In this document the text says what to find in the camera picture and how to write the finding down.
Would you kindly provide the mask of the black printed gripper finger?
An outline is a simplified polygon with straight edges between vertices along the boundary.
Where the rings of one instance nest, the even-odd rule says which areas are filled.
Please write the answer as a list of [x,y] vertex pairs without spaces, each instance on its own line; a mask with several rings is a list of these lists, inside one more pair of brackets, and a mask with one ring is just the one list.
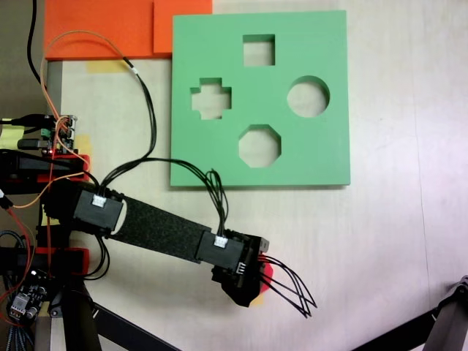
[[262,283],[260,281],[247,282],[242,287],[237,287],[231,283],[222,283],[223,291],[233,300],[235,304],[242,307],[249,307],[261,293]]

